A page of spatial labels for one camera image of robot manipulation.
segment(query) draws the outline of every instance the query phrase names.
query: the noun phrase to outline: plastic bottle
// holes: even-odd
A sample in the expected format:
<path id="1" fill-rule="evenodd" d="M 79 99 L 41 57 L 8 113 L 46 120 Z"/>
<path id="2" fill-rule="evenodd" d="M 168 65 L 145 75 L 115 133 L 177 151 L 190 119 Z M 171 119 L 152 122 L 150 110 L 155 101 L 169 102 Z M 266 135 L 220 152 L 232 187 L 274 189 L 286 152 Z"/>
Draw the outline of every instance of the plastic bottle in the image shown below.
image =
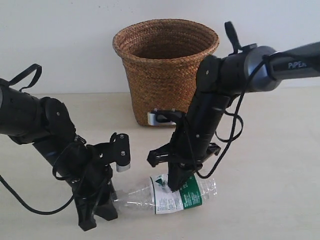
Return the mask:
<path id="1" fill-rule="evenodd" d="M 128 192 L 117 191 L 113 204 L 120 214 L 169 214 L 201 206 L 217 194 L 213 178 L 191 176 L 180 190 L 168 187 L 168 175 L 147 178 Z"/>

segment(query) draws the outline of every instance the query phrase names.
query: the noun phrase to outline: white table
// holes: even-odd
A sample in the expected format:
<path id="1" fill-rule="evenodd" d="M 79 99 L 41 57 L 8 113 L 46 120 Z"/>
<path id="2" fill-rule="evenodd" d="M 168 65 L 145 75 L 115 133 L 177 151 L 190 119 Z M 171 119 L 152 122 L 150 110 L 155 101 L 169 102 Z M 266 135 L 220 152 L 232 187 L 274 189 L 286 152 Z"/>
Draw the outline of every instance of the white table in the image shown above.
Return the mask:
<path id="1" fill-rule="evenodd" d="M 114 171 L 116 189 L 167 172 L 166 164 L 152 168 L 146 158 L 170 140 L 173 129 L 139 126 L 128 93 L 51 97 L 66 104 L 78 134 L 90 144 L 109 141 L 113 132 L 129 134 L 131 169 Z M 123 215 L 110 222 L 96 216 L 97 228 L 83 232 L 73 203 L 56 215 L 36 215 L 0 185 L 0 239 L 319 239 L 319 100 L 316 87 L 247 94 L 240 109 L 243 134 L 216 170 L 218 194 L 207 205 L 145 218 Z M 226 138 L 230 127 L 231 118 L 223 117 L 219 134 Z M 54 179 L 51 166 L 31 145 L 16 145 L 4 135 L 0 141 L 0 174 L 29 205 L 50 211 L 69 199 L 70 187 Z M 206 170 L 215 159 L 205 163 Z"/>

